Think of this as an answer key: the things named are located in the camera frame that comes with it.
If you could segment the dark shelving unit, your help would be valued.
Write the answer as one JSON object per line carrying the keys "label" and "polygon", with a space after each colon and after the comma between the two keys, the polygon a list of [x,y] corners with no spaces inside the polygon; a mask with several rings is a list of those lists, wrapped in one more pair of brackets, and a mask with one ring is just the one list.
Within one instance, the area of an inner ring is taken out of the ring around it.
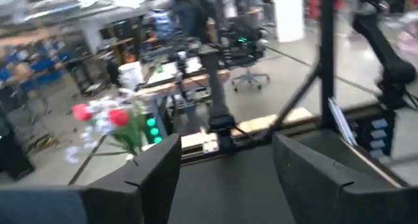
{"label": "dark shelving unit", "polygon": [[113,51],[118,65],[138,61],[142,42],[142,20],[144,16],[134,16],[109,24],[99,30],[102,43],[98,51]]}

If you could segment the black box with pale labels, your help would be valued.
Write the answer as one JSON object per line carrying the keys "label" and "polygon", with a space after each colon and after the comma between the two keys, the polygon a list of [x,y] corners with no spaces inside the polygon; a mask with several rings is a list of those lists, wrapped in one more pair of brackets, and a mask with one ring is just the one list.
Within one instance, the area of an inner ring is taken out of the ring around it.
{"label": "black box with pale labels", "polygon": [[369,114],[351,124],[357,144],[376,159],[392,154],[396,112],[384,110]]}

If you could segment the black frame clamp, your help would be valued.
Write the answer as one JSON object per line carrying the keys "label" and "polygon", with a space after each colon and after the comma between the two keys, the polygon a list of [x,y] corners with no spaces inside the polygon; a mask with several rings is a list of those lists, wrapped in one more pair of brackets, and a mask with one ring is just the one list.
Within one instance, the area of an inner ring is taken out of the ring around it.
{"label": "black frame clamp", "polygon": [[208,120],[209,131],[217,135],[219,150],[226,154],[234,151],[234,141],[231,129],[236,125],[232,115],[210,116]]}

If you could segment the black device with green lights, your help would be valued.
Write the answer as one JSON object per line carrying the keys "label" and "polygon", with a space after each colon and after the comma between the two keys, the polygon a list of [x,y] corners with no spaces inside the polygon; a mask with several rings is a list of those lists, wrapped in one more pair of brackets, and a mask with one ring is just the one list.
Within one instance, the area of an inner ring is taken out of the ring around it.
{"label": "black device with green lights", "polygon": [[149,144],[161,142],[172,133],[172,118],[168,111],[163,110],[157,116],[152,112],[146,114],[144,134]]}

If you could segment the large white flower bunch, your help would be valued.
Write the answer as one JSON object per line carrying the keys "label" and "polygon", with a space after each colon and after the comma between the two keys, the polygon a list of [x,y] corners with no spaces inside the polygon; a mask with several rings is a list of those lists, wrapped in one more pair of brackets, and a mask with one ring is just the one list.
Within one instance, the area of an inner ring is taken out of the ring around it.
{"label": "large white flower bunch", "polygon": [[89,101],[87,104],[93,112],[93,118],[90,121],[81,121],[85,123],[83,131],[80,133],[82,140],[81,146],[70,146],[65,150],[64,158],[66,162],[75,164],[80,160],[80,154],[87,149],[94,149],[97,145],[95,135],[106,135],[106,130],[112,130],[108,120],[108,111],[112,105],[112,98],[105,96],[100,99]]}

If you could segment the black office chair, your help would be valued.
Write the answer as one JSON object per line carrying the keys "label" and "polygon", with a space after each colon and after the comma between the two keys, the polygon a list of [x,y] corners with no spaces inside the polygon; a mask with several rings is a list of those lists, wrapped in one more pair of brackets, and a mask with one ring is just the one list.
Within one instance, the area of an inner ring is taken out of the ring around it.
{"label": "black office chair", "polygon": [[250,68],[265,56],[263,43],[270,32],[263,27],[251,27],[246,23],[231,23],[226,38],[229,41],[230,54],[228,56],[227,65],[229,67],[244,68],[244,74],[231,79],[231,85],[235,93],[238,92],[238,86],[243,82],[249,85],[255,84],[258,90],[263,88],[259,78],[265,78],[266,82],[270,82],[270,75],[267,73],[254,73]]}

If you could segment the wooden workbench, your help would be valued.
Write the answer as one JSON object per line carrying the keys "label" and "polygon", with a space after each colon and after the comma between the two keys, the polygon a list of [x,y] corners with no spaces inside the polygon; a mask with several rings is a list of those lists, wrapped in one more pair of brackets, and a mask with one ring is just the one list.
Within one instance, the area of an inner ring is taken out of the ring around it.
{"label": "wooden workbench", "polygon": [[[230,77],[230,70],[223,69],[217,72],[217,77],[221,83],[225,83]],[[186,91],[191,91],[197,88],[208,88],[209,83],[208,74],[200,74],[186,78],[183,81],[183,87]],[[149,96],[153,98],[165,97],[169,95],[179,94],[180,90],[175,81],[171,80],[166,84],[157,84],[153,87],[142,88],[135,93],[136,96]]]}

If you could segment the red artificial tulip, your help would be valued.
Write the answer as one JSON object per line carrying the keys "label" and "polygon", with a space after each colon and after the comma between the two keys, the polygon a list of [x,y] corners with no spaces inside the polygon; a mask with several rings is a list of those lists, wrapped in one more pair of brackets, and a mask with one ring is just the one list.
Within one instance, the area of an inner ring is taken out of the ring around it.
{"label": "red artificial tulip", "polygon": [[72,115],[78,121],[90,121],[93,118],[93,112],[87,104],[74,105]]}

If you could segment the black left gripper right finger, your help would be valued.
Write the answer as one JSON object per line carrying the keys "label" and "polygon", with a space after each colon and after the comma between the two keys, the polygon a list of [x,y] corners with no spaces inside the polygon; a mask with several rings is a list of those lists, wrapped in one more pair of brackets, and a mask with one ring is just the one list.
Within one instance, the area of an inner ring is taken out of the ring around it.
{"label": "black left gripper right finger", "polygon": [[308,147],[283,135],[273,161],[297,224],[418,224],[418,187],[396,184],[333,134]]}

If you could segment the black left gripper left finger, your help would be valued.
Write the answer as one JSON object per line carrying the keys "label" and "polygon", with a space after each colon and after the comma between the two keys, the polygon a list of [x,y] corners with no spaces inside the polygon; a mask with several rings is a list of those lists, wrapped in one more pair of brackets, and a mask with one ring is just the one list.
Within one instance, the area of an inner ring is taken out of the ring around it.
{"label": "black left gripper left finger", "polygon": [[182,157],[170,135],[85,186],[0,189],[0,224],[167,224]]}

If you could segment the green flower stems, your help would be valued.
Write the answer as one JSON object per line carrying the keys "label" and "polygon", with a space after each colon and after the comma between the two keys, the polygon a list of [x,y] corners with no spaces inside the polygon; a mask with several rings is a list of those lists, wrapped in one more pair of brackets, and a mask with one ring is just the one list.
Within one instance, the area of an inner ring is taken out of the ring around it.
{"label": "green flower stems", "polygon": [[115,127],[112,136],[121,143],[122,148],[132,155],[142,145],[140,124],[137,115],[128,110],[111,110],[109,113],[110,122]]}

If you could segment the white bucket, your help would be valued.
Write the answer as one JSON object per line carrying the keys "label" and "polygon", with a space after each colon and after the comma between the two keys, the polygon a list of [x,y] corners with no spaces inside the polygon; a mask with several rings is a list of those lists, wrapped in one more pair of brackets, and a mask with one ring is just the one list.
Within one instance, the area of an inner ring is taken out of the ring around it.
{"label": "white bucket", "polygon": [[119,81],[124,88],[136,90],[138,85],[145,84],[142,66],[139,61],[126,63],[118,67]]}

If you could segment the person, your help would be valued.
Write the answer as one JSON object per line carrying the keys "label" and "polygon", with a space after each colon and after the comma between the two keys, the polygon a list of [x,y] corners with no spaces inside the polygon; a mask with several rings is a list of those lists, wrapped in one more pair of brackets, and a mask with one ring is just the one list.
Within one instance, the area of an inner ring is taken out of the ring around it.
{"label": "person", "polygon": [[225,5],[223,0],[173,0],[173,12],[178,17],[184,33],[195,37],[202,44],[212,40],[208,32],[208,20],[221,22]]}

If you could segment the blue chair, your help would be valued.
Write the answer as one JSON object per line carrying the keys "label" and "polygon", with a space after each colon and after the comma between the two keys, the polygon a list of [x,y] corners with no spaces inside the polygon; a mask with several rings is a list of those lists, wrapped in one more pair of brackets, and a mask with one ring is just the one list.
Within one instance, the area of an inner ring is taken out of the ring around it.
{"label": "blue chair", "polygon": [[53,84],[61,80],[63,74],[61,69],[56,68],[56,62],[50,57],[39,56],[30,59],[30,67],[34,71],[34,77],[29,82],[30,88],[38,88],[43,85]]}

